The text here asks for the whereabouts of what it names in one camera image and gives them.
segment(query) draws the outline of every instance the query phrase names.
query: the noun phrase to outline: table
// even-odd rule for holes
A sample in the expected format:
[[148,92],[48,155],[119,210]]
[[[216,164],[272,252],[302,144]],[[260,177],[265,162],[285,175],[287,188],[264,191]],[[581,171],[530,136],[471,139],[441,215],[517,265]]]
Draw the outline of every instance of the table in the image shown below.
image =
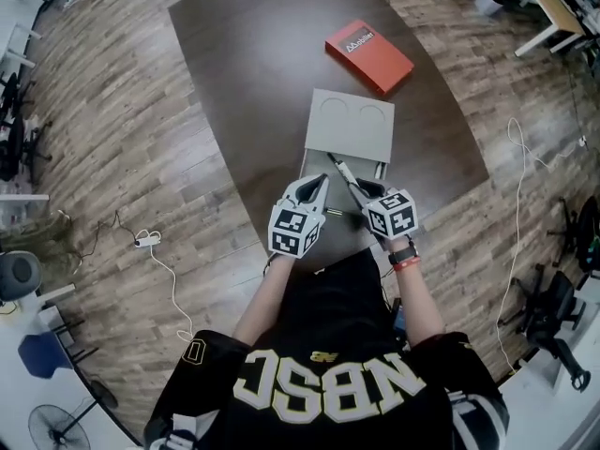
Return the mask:
[[[26,335],[50,331],[39,318],[39,301],[33,294],[20,301],[21,309],[0,317],[0,435],[8,448],[36,450],[31,440],[28,417],[38,405],[56,405],[80,414],[94,398],[77,365],[59,368],[49,380],[31,376],[24,367],[18,348]],[[99,403],[80,422],[91,448],[126,450],[136,447],[136,439],[118,422],[103,403]]]
[[[300,174],[313,89],[378,97],[324,49],[326,38],[356,19],[414,63],[388,99],[396,108],[387,181],[408,189],[424,218],[488,179],[442,75],[385,0],[183,0],[170,13],[202,108],[264,244],[273,204]],[[319,269],[372,243],[351,221],[328,216],[299,265]]]
[[31,60],[28,60],[24,54],[20,52],[14,52],[10,49],[10,41],[12,40],[12,36],[16,29],[25,32],[30,37],[41,39],[41,35],[38,32],[34,32],[33,30],[15,22],[10,18],[0,16],[0,61],[4,57],[8,57],[16,60],[20,64],[25,65],[26,67],[34,68],[36,64]]
[[570,43],[574,42],[578,38],[585,35],[583,28],[578,22],[578,19],[571,13],[571,11],[565,6],[561,0],[535,0],[539,6],[546,12],[547,17],[550,20],[550,26],[539,33],[537,36],[532,38],[530,41],[519,47],[515,51],[516,56],[522,56],[532,48],[543,43],[555,33],[559,31],[569,32],[570,37],[556,44],[550,49],[551,53],[555,53],[558,50],[564,48]]

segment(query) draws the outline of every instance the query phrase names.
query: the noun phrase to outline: jersey sleeve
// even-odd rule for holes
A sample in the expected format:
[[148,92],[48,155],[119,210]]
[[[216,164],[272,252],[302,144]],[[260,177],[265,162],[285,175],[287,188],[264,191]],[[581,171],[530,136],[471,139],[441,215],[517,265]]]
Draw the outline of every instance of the jersey sleeve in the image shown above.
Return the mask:
[[151,443],[170,432],[175,414],[216,414],[227,402],[248,351],[248,345],[234,338],[211,330],[198,332],[160,394],[144,440]]
[[429,338],[411,349],[407,362],[425,383],[448,392],[457,450],[504,448],[509,421],[506,405],[465,334]]

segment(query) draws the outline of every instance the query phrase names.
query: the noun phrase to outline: jersey number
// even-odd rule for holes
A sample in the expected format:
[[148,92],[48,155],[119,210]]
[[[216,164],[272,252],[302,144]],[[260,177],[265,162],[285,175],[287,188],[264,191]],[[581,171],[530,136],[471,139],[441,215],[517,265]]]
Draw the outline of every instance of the jersey number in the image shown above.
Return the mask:
[[[258,364],[258,360],[263,360],[258,390],[248,390],[246,380],[240,378],[233,387],[233,394],[257,410],[272,407],[280,420],[291,424],[310,423],[321,412],[338,423],[361,420],[387,413],[404,401],[392,383],[409,395],[425,387],[397,353],[388,353],[383,358],[391,366],[376,358],[365,364],[346,362],[329,368],[319,378],[290,357],[280,359],[273,350],[256,350],[247,356],[246,363]],[[371,402],[368,396],[364,371],[371,372],[382,394],[378,402]],[[292,383],[293,374],[302,384]],[[280,390],[275,388],[276,380]],[[291,397],[302,400],[303,405],[292,409]],[[342,405],[342,398],[352,404]]]

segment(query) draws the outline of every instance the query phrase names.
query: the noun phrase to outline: wooden floor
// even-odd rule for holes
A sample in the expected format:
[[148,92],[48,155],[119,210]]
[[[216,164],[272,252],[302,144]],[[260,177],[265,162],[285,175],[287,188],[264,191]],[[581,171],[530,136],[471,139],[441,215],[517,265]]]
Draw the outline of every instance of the wooden floor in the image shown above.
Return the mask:
[[[260,280],[265,252],[232,184],[195,97],[167,8],[178,0],[85,0],[53,8],[31,46],[33,112],[52,119],[43,150],[52,153],[40,191],[75,219],[74,240],[89,250],[98,220],[115,210],[134,232],[160,230],[157,256],[176,272],[178,301],[196,329],[231,332]],[[521,196],[517,275],[549,263],[558,249],[546,230],[560,227],[556,204],[581,205],[599,183],[595,154],[568,152],[579,137],[562,61],[540,49],[513,50],[537,33],[527,16],[479,16],[473,0],[389,0],[433,57],[471,126],[490,179],[422,222],[423,270],[452,329],[467,332],[492,371],[507,370],[496,320],[516,242],[515,193],[521,150],[506,138],[510,116],[535,154],[557,165],[527,164]],[[573,66],[578,115],[596,140],[595,87]],[[514,128],[514,138],[518,138]],[[381,259],[382,273],[389,266]],[[578,278],[571,262],[567,270]],[[119,399],[118,417],[140,435],[185,343],[186,321],[171,303],[171,274],[123,230],[102,231],[77,275],[78,292],[60,307],[86,319],[76,338],[100,351],[82,368]],[[390,293],[391,278],[385,280]],[[506,299],[508,309],[518,295]],[[523,339],[502,331],[511,360]]]

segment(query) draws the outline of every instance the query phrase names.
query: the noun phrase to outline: chair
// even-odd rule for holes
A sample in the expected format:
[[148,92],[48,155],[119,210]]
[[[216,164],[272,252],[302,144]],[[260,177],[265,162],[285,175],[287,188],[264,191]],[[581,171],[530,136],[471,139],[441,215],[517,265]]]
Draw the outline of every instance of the chair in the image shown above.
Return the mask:
[[524,334],[534,347],[547,350],[552,357],[561,360],[571,376],[573,388],[583,392],[590,383],[592,374],[579,366],[566,342],[556,338],[556,334],[561,330],[563,322],[572,322],[573,330],[577,329],[585,311],[585,303],[578,314],[573,314],[577,300],[573,284],[566,275],[557,271],[547,290],[540,292],[544,265],[536,265],[535,271],[537,275],[532,291],[526,289],[518,278],[511,280],[511,285],[518,285],[527,301],[519,312],[507,320],[500,320],[498,325],[506,326],[524,315],[521,325],[517,327],[517,333]]
[[19,85],[19,77],[16,73],[12,73],[7,81],[2,80],[4,72],[0,74],[0,84],[4,86],[2,92],[2,103],[0,103],[0,125],[11,127],[11,124],[6,122],[8,114],[17,115],[21,113],[21,108],[27,103],[33,103],[33,100],[25,100],[25,94],[29,90],[29,86],[35,84],[29,82],[23,90]]
[[600,234],[598,202],[594,197],[590,197],[581,207],[579,215],[577,212],[569,213],[564,198],[560,198],[560,202],[564,213],[565,228],[559,232],[547,232],[547,235],[564,237],[561,254],[552,263],[552,266],[558,267],[565,255],[575,251],[579,268],[582,271],[589,272],[600,269],[600,239],[596,236]]
[[0,302],[14,302],[41,285],[41,264],[29,251],[0,254]]
[[34,174],[35,158],[43,158],[51,161],[52,156],[41,155],[38,151],[39,140],[47,127],[51,127],[52,122],[47,123],[42,128],[34,128],[31,131],[29,139],[25,139],[25,124],[23,117],[17,114],[13,123],[10,125],[8,140],[0,142],[0,178],[5,182],[10,181],[20,171],[20,163],[23,163],[29,169],[29,180],[32,184],[36,183]]
[[19,356],[27,372],[40,379],[51,379],[59,368],[73,369],[54,332],[27,335],[19,345]]

